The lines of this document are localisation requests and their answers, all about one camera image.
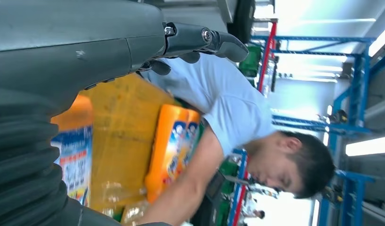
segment ceiling light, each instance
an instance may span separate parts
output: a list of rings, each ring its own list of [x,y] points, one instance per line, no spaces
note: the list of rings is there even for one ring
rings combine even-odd
[[[332,115],[332,106],[331,106],[331,105],[329,105],[329,106],[327,107],[327,114],[328,114],[328,115]]]
[[[290,23],[290,21],[281,21],[282,23]],[[328,20],[298,20],[294,21],[295,25],[301,24],[344,24],[344,23],[360,23],[360,22],[376,22],[374,18],[364,18],[364,19],[328,19]]]
[[[319,217],[319,207],[320,207],[319,201],[315,200],[314,201],[312,226],[317,226],[317,218]]]
[[[342,67],[323,66],[323,65],[299,65],[296,64],[279,64],[277,67],[286,71],[326,71],[326,72],[341,72]]]
[[[369,49],[370,57],[374,56],[385,45],[385,30],[379,35],[377,40],[371,44]]]
[[[328,145],[329,145],[329,133],[324,133],[323,144],[324,144],[325,146],[328,146]]]
[[[347,156],[385,153],[385,137],[346,145]]]
[[[319,78],[310,78],[310,77],[292,77],[287,78],[291,80],[298,80],[298,81],[319,81],[319,82],[335,82],[337,83],[336,79],[319,79]]]
[[[254,18],[274,18],[273,5],[256,6]]]

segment man's arm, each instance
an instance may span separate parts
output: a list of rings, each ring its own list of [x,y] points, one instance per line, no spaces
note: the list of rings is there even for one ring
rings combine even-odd
[[[178,226],[192,217],[223,159],[222,147],[207,126],[185,171],[148,208],[139,224],[165,222]]]

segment blue label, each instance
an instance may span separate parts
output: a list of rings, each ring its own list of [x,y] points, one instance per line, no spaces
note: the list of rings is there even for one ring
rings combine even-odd
[[[91,177],[92,126],[59,133],[51,140],[58,147],[59,158],[55,161],[63,170],[70,197],[88,205],[88,187]]]
[[[173,178],[176,173],[178,154],[181,150],[181,141],[185,135],[185,127],[185,122],[176,121],[175,124],[173,124],[172,133],[170,134],[167,151],[174,152],[175,154],[168,166],[168,174],[171,178]]]
[[[185,157],[183,159],[183,165],[187,166],[188,162],[190,161],[191,155],[193,153],[194,143],[195,143],[195,136],[197,134],[198,130],[198,124],[195,122],[190,122],[188,124],[188,129],[185,135],[185,140],[188,142],[188,152],[185,154]]]

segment person in background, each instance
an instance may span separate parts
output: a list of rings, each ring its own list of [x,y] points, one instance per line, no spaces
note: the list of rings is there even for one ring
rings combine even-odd
[[[160,59],[171,67],[167,75],[141,72],[155,86],[200,111],[207,126],[184,172],[139,223],[177,226],[189,219],[222,161],[238,147],[247,151],[246,169],[261,184],[296,198],[321,191],[335,169],[328,148],[314,136],[277,130],[266,98],[235,65],[214,55],[200,56],[194,64]]]
[[[251,213],[242,213],[245,218],[265,218],[265,212],[263,210],[254,210]]]

